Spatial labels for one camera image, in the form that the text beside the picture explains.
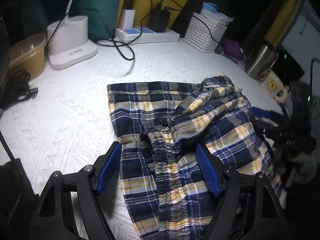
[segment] power strip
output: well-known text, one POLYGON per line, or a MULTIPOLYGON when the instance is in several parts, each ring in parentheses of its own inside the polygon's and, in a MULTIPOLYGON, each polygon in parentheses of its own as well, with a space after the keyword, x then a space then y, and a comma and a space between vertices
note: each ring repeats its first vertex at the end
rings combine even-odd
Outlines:
MULTIPOLYGON (((122 30, 117 28, 115 31, 115 38, 118 41, 128 43, 138 37, 140 34, 140 27, 135 27, 130 30, 122 30)), ((134 41, 132 44, 139 43, 152 43, 152 42, 177 42, 180 34, 170 29, 166 29, 164 33, 156 33, 147 27, 142 28, 142 35, 139 39, 134 41)))

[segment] plaid fabric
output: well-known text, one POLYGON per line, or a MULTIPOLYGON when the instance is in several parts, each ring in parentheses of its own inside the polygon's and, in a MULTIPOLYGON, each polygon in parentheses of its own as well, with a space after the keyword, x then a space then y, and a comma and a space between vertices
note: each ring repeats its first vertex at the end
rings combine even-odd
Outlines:
POLYGON ((108 97, 123 146, 122 192, 142 239, 201 239, 215 206, 195 158, 199 140, 241 173, 264 171, 279 193, 271 150, 248 120, 249 101, 228 77, 114 84, 108 97))

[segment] stainless steel container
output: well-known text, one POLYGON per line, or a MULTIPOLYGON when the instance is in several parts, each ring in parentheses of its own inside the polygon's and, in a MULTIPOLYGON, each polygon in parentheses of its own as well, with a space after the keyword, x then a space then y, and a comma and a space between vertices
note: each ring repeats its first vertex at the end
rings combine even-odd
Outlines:
POLYGON ((259 80, 260 75, 266 69, 272 68, 277 59, 278 53, 271 43, 266 42, 259 49, 254 50, 249 56, 248 61, 245 64, 245 71, 248 76, 259 80))

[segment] textured white blanket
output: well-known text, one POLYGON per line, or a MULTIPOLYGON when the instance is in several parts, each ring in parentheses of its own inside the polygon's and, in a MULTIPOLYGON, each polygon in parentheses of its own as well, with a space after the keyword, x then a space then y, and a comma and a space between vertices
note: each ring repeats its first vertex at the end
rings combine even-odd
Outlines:
MULTIPOLYGON (((253 106, 280 111, 269 93, 236 64, 214 53, 201 53, 184 41, 132 46, 136 59, 122 59, 116 49, 100 47, 93 58, 64 70, 47 63, 31 82, 38 96, 12 106, 0 119, 0 130, 13 155, 20 158, 31 185, 41 193, 53 171, 77 172, 106 153, 116 139, 107 85, 123 82, 191 82, 225 73, 253 106)), ((129 56, 127 49, 122 49, 129 56)), ((79 234, 86 236, 76 196, 73 204, 79 234)), ((117 240, 140 239, 132 225, 119 179, 100 205, 117 240)))

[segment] power adapter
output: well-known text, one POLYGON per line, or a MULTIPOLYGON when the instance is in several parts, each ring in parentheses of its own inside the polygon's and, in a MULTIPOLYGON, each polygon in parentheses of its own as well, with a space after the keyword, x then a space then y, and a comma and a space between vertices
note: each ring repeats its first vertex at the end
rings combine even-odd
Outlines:
POLYGON ((130 30, 133 28, 135 10, 123 9, 120 19, 119 27, 123 30, 130 30))
POLYGON ((157 33, 165 32, 170 18, 170 12, 160 8, 152 8, 148 28, 157 33))

